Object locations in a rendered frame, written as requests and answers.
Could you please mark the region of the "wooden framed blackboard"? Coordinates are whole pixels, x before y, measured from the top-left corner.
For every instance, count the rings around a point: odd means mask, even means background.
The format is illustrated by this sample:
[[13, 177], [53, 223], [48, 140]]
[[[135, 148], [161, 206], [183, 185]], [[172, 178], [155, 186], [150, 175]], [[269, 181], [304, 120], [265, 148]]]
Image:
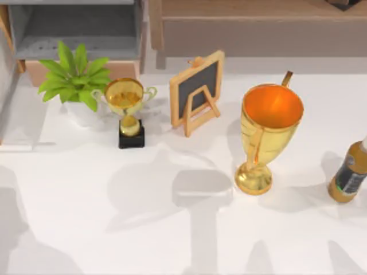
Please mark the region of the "wooden framed blackboard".
[[224, 57], [222, 50], [196, 57], [189, 61], [189, 68], [170, 79], [170, 121], [173, 128], [182, 125], [187, 138], [195, 129], [221, 115], [217, 100], [221, 94]]

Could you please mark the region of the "small gold trophy black base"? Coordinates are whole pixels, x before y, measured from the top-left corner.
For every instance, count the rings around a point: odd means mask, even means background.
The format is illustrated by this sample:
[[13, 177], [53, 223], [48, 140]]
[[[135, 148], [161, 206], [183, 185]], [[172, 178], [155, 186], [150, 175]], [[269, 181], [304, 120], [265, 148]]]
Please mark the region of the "small gold trophy black base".
[[91, 96], [101, 101], [110, 111], [119, 116], [118, 147], [142, 148], [145, 146], [145, 128], [141, 119], [134, 114], [157, 95], [157, 88], [144, 88], [132, 78], [118, 78], [110, 82], [104, 90], [94, 89]]

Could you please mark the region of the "large gold trophy cup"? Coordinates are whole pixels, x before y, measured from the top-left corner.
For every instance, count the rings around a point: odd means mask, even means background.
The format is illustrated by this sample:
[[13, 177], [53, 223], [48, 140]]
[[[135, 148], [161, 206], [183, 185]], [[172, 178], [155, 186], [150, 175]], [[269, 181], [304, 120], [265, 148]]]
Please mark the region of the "large gold trophy cup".
[[292, 75], [288, 71], [281, 84], [254, 86], [243, 97], [241, 140], [247, 159], [237, 168], [235, 182], [244, 193], [261, 195], [271, 188], [267, 164], [282, 153], [300, 124], [304, 106], [289, 88]]

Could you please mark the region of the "pale wooden drawer front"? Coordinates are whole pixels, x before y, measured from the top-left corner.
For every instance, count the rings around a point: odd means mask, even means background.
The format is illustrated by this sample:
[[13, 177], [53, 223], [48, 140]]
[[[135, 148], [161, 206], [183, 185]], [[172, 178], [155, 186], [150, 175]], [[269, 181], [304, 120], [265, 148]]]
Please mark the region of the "pale wooden drawer front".
[[[26, 71], [34, 87], [39, 87], [45, 80], [48, 69], [37, 60], [25, 61]], [[112, 60], [107, 62], [106, 68], [110, 70], [110, 78], [133, 78], [139, 80], [140, 61]]]

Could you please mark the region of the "green plant in white pot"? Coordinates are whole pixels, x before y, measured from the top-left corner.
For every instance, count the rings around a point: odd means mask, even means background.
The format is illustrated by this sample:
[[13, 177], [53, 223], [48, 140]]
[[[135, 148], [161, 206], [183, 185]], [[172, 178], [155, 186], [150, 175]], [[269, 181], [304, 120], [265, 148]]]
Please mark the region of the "green plant in white pot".
[[76, 50], [71, 51], [62, 41], [58, 43], [57, 53], [58, 61], [39, 60], [48, 72], [38, 93], [44, 102], [58, 97], [77, 125], [96, 127], [107, 114], [107, 109], [97, 102], [92, 92], [102, 91], [111, 81], [111, 70], [107, 67], [110, 59], [99, 57], [90, 61], [84, 44], [78, 44]]

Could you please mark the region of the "wooden open shelf unit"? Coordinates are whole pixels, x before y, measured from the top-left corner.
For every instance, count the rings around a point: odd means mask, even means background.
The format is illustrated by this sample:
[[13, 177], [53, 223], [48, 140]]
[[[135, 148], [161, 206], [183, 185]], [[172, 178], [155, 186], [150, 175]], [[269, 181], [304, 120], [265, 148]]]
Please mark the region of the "wooden open shelf unit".
[[157, 64], [168, 57], [367, 57], [367, 0], [147, 0]]

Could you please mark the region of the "pulled-out drawer grey inside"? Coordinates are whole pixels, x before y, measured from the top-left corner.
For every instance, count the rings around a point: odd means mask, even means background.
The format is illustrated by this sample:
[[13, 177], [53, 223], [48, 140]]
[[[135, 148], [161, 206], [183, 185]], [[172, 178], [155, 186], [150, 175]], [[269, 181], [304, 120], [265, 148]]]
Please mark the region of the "pulled-out drawer grey inside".
[[140, 56], [142, 0], [0, 0], [8, 7], [15, 56], [58, 60], [58, 44], [88, 58]]

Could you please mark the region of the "amber bottle with dark label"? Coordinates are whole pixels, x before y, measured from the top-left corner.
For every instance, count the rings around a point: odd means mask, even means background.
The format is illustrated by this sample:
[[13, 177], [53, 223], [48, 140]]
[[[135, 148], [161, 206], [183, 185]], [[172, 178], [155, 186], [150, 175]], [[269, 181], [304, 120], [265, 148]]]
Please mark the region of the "amber bottle with dark label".
[[353, 200], [367, 177], [367, 136], [353, 143], [328, 186], [329, 195], [339, 203]]

